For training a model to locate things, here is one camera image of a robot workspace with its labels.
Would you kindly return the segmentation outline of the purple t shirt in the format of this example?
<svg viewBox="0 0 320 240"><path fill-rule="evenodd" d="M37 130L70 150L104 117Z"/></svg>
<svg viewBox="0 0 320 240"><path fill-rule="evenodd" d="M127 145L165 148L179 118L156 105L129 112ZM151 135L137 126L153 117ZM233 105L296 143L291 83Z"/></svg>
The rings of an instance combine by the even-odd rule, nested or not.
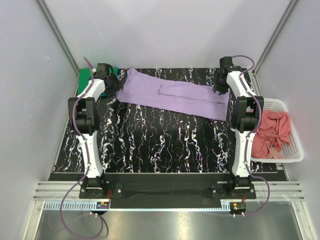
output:
<svg viewBox="0 0 320 240"><path fill-rule="evenodd" d="M158 108L212 120L227 119L229 93L214 92L211 86L165 80L131 68L123 88L116 93L119 102Z"/></svg>

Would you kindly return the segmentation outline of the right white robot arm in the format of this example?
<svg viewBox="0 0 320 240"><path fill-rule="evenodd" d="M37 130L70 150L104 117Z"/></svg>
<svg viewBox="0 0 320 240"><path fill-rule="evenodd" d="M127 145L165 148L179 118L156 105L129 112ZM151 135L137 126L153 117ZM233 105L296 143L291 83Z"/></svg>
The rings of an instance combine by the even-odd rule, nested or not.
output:
<svg viewBox="0 0 320 240"><path fill-rule="evenodd" d="M214 92L226 94L231 90L235 104L231 113L231 125L235 130L236 146L229 188L248 190L252 184L250 171L252 145L260 126L264 98L257 96L249 87L240 70L219 68L216 73Z"/></svg>

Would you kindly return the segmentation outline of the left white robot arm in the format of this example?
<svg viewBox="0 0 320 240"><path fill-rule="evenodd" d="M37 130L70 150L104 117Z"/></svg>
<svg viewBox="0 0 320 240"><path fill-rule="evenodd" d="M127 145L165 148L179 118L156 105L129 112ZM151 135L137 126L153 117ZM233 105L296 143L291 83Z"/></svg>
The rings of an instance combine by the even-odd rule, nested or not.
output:
<svg viewBox="0 0 320 240"><path fill-rule="evenodd" d="M103 168L98 151L100 118L97 101L102 94L112 97L122 88L115 74L99 74L88 81L84 90L68 99L69 124L76 133L84 162L84 177L89 188L101 189L104 185Z"/></svg>

